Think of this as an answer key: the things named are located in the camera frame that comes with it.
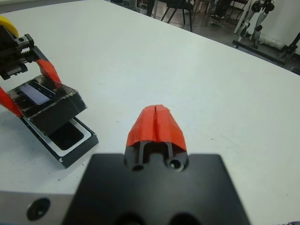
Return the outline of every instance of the floor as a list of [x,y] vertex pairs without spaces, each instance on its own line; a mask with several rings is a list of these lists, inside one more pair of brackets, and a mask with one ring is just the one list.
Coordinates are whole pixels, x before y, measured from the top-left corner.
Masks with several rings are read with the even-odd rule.
[[[212,19],[210,18],[209,15],[206,15],[204,13],[205,10],[205,5],[203,4],[203,7],[201,8],[200,12],[198,12],[195,15],[195,19],[193,21],[193,33],[201,35],[203,37],[212,39],[214,41],[218,41],[224,45],[233,47],[233,40],[238,39],[238,35],[234,34],[233,31],[238,23],[236,20],[236,17],[238,16],[238,11],[232,11],[231,9],[228,9],[227,13],[231,14],[230,16],[227,15],[224,20],[220,22],[220,25],[214,25],[211,24]],[[156,19],[160,20],[165,13],[167,7],[165,3],[158,2],[158,7],[157,7],[157,17]],[[170,9],[167,15],[164,18],[164,22],[167,22],[169,17],[171,16],[173,12],[173,9]],[[185,20],[186,20],[186,25],[183,24],[183,18],[182,18],[182,11],[177,10],[175,13],[174,17],[172,18],[170,24],[173,26],[180,27],[184,30],[190,31],[190,26],[189,26],[189,15],[188,13],[185,14]],[[251,45],[251,41],[248,40],[247,38],[243,39],[243,43]],[[254,55],[256,57],[259,57],[263,60],[269,61],[273,64],[276,64],[278,66],[281,66],[277,63],[274,63],[273,61],[270,61],[266,58],[263,58],[262,56],[259,56],[251,51],[248,51],[243,48],[238,48],[238,50],[246,52],[248,54]],[[278,58],[280,55],[280,51],[277,49],[274,49],[268,45],[259,45],[259,50],[261,52],[264,52],[268,55],[273,56],[274,58]],[[288,70],[292,70],[293,68],[300,68],[300,60],[299,58],[292,57],[284,66]]]

